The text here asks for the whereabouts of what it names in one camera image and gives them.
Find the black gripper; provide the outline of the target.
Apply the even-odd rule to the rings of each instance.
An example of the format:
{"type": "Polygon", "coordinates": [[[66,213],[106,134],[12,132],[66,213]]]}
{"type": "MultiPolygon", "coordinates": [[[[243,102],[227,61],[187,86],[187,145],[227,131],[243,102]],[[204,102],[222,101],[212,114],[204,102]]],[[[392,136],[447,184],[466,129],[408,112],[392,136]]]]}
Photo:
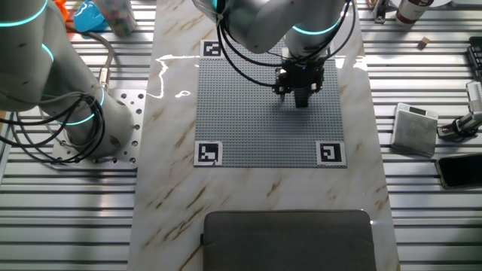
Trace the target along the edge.
{"type": "Polygon", "coordinates": [[[291,60],[282,62],[280,69],[276,70],[276,83],[273,92],[283,102],[286,90],[307,88],[312,93],[318,93],[323,88],[324,60],[308,63],[295,63],[291,60]]]}

